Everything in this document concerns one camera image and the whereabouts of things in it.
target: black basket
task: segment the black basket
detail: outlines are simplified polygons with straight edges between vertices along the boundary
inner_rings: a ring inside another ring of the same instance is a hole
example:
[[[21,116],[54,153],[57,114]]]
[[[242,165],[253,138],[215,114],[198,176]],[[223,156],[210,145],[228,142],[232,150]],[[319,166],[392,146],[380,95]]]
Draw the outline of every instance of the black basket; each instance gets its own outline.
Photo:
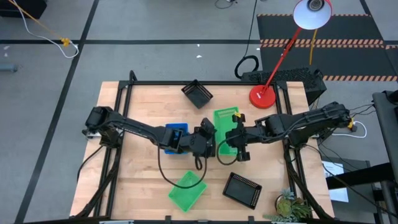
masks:
[[[188,99],[200,109],[205,104],[207,104],[213,95],[202,85],[198,80],[194,80],[181,91],[188,97]]]
[[[231,172],[223,195],[254,210],[259,200],[261,189],[261,185]]]

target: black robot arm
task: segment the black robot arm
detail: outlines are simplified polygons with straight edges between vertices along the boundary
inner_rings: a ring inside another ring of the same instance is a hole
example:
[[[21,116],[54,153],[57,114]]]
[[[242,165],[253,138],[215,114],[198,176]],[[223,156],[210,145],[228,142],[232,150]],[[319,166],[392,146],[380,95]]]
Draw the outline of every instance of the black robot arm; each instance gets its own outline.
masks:
[[[343,128],[349,125],[349,110],[336,102],[320,109],[299,113],[273,114],[255,121],[253,127],[244,127],[244,114],[233,115],[237,127],[226,133],[226,143],[238,149],[237,160],[250,160],[246,146],[251,143],[272,143],[288,138],[290,145],[300,147],[314,134],[325,129]]]
[[[194,133],[183,136],[182,130],[153,127],[134,119],[125,118],[107,106],[97,106],[91,110],[85,123],[87,129],[83,134],[99,132],[100,144],[106,147],[120,145],[119,132],[127,131],[132,134],[149,139],[161,149],[168,149],[176,153],[192,152],[194,156],[215,156],[213,124],[203,118],[200,127],[195,127]]]

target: yellow cable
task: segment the yellow cable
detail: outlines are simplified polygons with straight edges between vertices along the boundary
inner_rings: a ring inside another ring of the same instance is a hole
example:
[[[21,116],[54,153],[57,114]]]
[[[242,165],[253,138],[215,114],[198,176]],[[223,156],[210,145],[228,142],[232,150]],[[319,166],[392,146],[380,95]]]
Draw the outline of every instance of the yellow cable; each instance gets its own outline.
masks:
[[[18,9],[20,9],[25,15],[29,16],[33,21],[35,21],[36,23],[38,23],[38,25],[42,26],[44,29],[46,29],[47,31],[49,31],[51,34],[56,35],[60,40],[62,40],[62,42],[65,45],[65,42],[68,41],[67,38],[63,38],[61,35],[58,35],[56,32],[50,30],[48,27],[46,27],[45,25],[43,25],[41,22],[39,22],[37,19],[33,18],[33,16],[31,16],[29,13],[27,13],[23,8],[19,7],[17,4],[15,4],[12,0],[8,0],[11,4],[15,5],[15,7],[17,7]]]
[[[311,51],[310,51],[310,65],[312,64],[312,51],[313,51],[313,44],[315,43],[315,37],[317,36],[318,29],[313,32],[313,37],[311,41]]]

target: blue container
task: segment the blue container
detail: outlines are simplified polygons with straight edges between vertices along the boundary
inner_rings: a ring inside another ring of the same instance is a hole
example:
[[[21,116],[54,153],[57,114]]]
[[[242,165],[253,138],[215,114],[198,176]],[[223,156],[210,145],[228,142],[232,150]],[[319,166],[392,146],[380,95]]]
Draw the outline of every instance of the blue container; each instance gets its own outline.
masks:
[[[185,135],[188,134],[188,124],[187,123],[166,124],[166,128],[182,130],[182,136],[185,136]],[[164,152],[166,154],[177,154],[177,155],[179,154],[179,153],[175,153],[173,151],[170,151],[168,149],[165,149]]]

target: green plastic basket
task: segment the green plastic basket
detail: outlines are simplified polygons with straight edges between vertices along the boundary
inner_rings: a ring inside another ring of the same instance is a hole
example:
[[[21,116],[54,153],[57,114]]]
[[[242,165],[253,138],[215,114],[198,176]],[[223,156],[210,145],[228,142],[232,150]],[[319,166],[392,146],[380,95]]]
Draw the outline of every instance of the green plastic basket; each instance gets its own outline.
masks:
[[[226,108],[222,110],[215,110],[213,114],[214,125],[217,129],[216,132],[216,142],[219,144],[221,141],[225,140],[225,133],[233,128],[236,128],[237,123],[232,121],[232,115],[238,113],[239,109],[237,106],[232,108]],[[226,143],[220,146],[220,155],[225,156],[236,156],[238,149],[229,147]]]
[[[183,187],[190,186],[197,183],[200,178],[195,175],[192,171],[188,171],[180,179],[177,184]],[[206,190],[207,185],[204,181],[201,181],[198,185],[190,189],[181,189],[179,187],[173,187],[169,193],[169,198],[173,201],[181,210],[188,212],[192,205],[199,199],[200,195]]]

